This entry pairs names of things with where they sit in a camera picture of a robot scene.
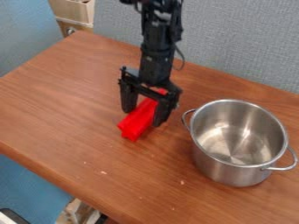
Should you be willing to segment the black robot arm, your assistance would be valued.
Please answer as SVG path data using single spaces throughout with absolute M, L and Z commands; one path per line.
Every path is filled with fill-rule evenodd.
M 119 0 L 133 5 L 141 15 L 139 69 L 120 68 L 119 79 L 121 109 L 129 113 L 136 108 L 139 95 L 157 102 L 152 125 L 159 127 L 176 108 L 183 90 L 171 82 L 176 43 L 183 36 L 183 0 Z

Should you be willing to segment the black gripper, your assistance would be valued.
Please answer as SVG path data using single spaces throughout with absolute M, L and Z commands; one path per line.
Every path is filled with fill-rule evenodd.
M 137 69 L 123 66 L 119 79 L 121 109 L 129 113 L 136 108 L 139 95 L 157 101 L 153 112 L 153 126 L 159 127 L 168 119 L 179 102 L 181 89 L 171 81 L 173 53 L 176 45 L 164 49 L 151 49 L 141 44 L 141 58 Z

